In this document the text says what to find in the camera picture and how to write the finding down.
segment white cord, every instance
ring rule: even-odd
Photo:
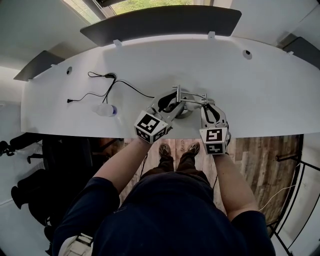
[[[7,203],[9,203],[9,202],[11,202],[11,201],[13,201],[12,198],[10,198],[10,199],[8,199],[8,200],[5,200],[5,201],[3,201],[3,202],[0,202],[0,206],[3,206],[3,205],[5,205],[5,204],[7,204]]]
[[[262,207],[262,208],[259,210],[259,212],[261,212],[261,211],[267,206],[267,204],[269,204],[269,202],[271,201],[271,199],[274,198],[277,194],[279,194],[282,190],[290,189],[290,188],[292,188],[292,187],[294,187],[294,186],[295,186],[295,185],[288,186],[288,187],[284,187],[283,189],[281,189],[280,191],[278,191],[276,194],[274,194],[274,195],[270,198],[270,200],[264,205],[264,207]]]

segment metal rod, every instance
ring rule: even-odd
[[[317,171],[320,171],[320,168],[318,168],[318,167],[316,167],[316,166],[314,166],[314,165],[312,165],[312,164],[310,164],[310,163],[307,163],[307,162],[301,161],[301,160],[299,160],[299,159],[296,159],[296,158],[293,157],[293,156],[291,156],[290,159],[295,160],[295,161],[297,161],[298,163],[304,164],[304,165],[306,165],[306,166],[309,166],[309,167],[311,167],[311,168],[313,168],[313,169],[315,169],[315,170],[317,170]]]
[[[286,245],[284,244],[284,242],[281,240],[280,236],[277,234],[277,232],[275,232],[275,229],[274,229],[272,226],[270,226],[270,229],[271,229],[271,231],[274,232],[276,238],[278,238],[278,240],[279,240],[280,244],[283,246],[285,252],[286,252],[289,256],[293,256],[293,254],[288,250],[288,248],[286,247]]]
[[[176,102],[181,102],[181,86],[178,84],[176,88]]]
[[[300,185],[301,185],[301,182],[302,182],[302,178],[303,178],[303,176],[304,176],[305,167],[306,167],[306,166],[303,165],[303,167],[302,167],[302,172],[301,172],[301,176],[300,176],[300,180],[299,180],[299,184],[298,184],[298,187],[297,187],[297,189],[296,189],[296,193],[295,193],[295,195],[294,195],[294,198],[293,198],[292,204],[291,204],[291,206],[290,206],[290,209],[289,209],[289,211],[288,211],[288,214],[286,215],[286,217],[285,217],[285,219],[284,219],[284,221],[283,221],[283,223],[282,223],[282,225],[281,225],[281,227],[280,227],[280,229],[279,229],[279,232],[281,231],[282,227],[283,227],[284,224],[286,223],[286,220],[287,220],[287,218],[289,217],[289,214],[290,214],[290,212],[291,212],[291,209],[292,209],[292,207],[294,206],[294,203],[295,203],[295,201],[296,201],[296,198],[297,198],[297,195],[298,195],[298,192],[299,192],[299,188],[300,188]]]
[[[320,197],[320,194],[318,195],[318,198],[317,198],[317,200],[316,200],[316,202],[315,202],[315,204],[314,204],[314,206],[313,206],[313,209],[312,209],[312,211],[311,211],[308,219],[306,220],[306,222],[304,223],[303,227],[301,228],[299,234],[296,236],[296,238],[295,238],[295,239],[293,240],[293,242],[290,244],[290,246],[288,247],[288,249],[294,244],[294,242],[296,241],[296,239],[298,238],[298,236],[300,235],[300,233],[302,232],[302,230],[305,228],[306,224],[308,223],[308,220],[310,219],[310,217],[311,217],[312,213],[314,212],[314,209],[316,208],[316,205],[317,205],[317,203],[318,203],[318,201],[319,201],[319,197]]]
[[[193,95],[193,96],[198,96],[198,97],[201,97],[202,99],[206,100],[205,97],[203,97],[203,96],[201,96],[201,95],[199,95],[199,94],[190,93],[190,92],[185,92],[185,91],[182,91],[181,93],[182,93],[182,94],[189,94],[189,95]]]
[[[298,148],[298,152],[302,152],[303,144],[304,144],[304,135],[303,135],[303,134],[300,134],[300,135],[299,135],[299,148]],[[293,185],[296,185],[297,182],[298,182],[298,176],[299,176],[299,173],[300,173],[300,169],[301,169],[300,166],[296,166],[295,169],[294,169],[294,175],[293,175],[293,179],[292,179],[292,183],[291,183],[292,186],[293,186]],[[288,206],[289,206],[289,204],[290,204],[290,201],[291,201],[291,199],[292,199],[292,196],[293,196],[293,194],[294,194],[294,191],[295,191],[295,187],[291,187],[291,188],[289,189],[289,193],[288,193],[288,195],[287,195],[287,197],[286,197],[286,199],[285,199],[285,202],[284,202],[284,205],[283,205],[283,207],[282,207],[281,213],[280,213],[280,215],[279,215],[279,217],[278,217],[278,220],[279,220],[279,221],[278,221],[278,223],[276,223],[275,226],[274,226],[274,229],[275,229],[275,230],[277,230],[277,228],[278,228],[281,220],[283,219],[283,217],[284,217],[285,214],[286,214],[286,211],[287,211],[287,209],[288,209]]]
[[[298,157],[299,155],[298,154],[290,154],[290,155],[286,155],[282,158],[281,155],[276,155],[275,156],[275,160],[277,162],[282,162],[282,161],[285,161],[285,160],[288,160],[288,159],[292,159],[292,157]]]
[[[198,101],[195,101],[195,100],[189,100],[189,99],[184,99],[184,98],[182,98],[179,102],[191,102],[191,103],[196,103],[196,104],[201,104],[201,105],[207,105],[204,102],[198,102]]]

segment shoe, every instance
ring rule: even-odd
[[[171,149],[168,144],[162,143],[159,147],[159,155],[160,157],[168,157],[171,156]]]
[[[188,147],[188,151],[192,152],[194,154],[194,156],[196,156],[200,151],[200,143],[196,142],[196,143],[191,144]]]

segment white clip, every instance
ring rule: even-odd
[[[113,40],[113,43],[114,43],[114,45],[115,45],[116,47],[121,47],[121,46],[122,46],[122,42],[121,42],[120,40],[118,40],[118,39]]]
[[[208,39],[209,40],[215,39],[215,36],[216,36],[216,32],[214,32],[214,31],[210,31],[208,33]]]
[[[6,106],[6,104],[5,104],[5,103],[0,103],[0,111],[1,111],[2,109],[4,109],[4,108],[5,108],[5,106]]]

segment dark gray panel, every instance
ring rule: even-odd
[[[14,80],[28,81],[51,68],[52,64],[59,64],[65,59],[46,50],[32,59],[14,78]]]
[[[230,36],[241,12],[205,5],[161,6],[127,12],[82,28],[80,32],[98,46],[113,44],[114,40],[178,35],[208,34]]]
[[[126,1],[126,0],[97,0],[98,4],[101,5],[102,7],[107,7],[123,1]]]
[[[320,69],[320,50],[303,37],[297,37],[287,46],[283,47],[283,50],[287,53],[293,52],[293,55]]]

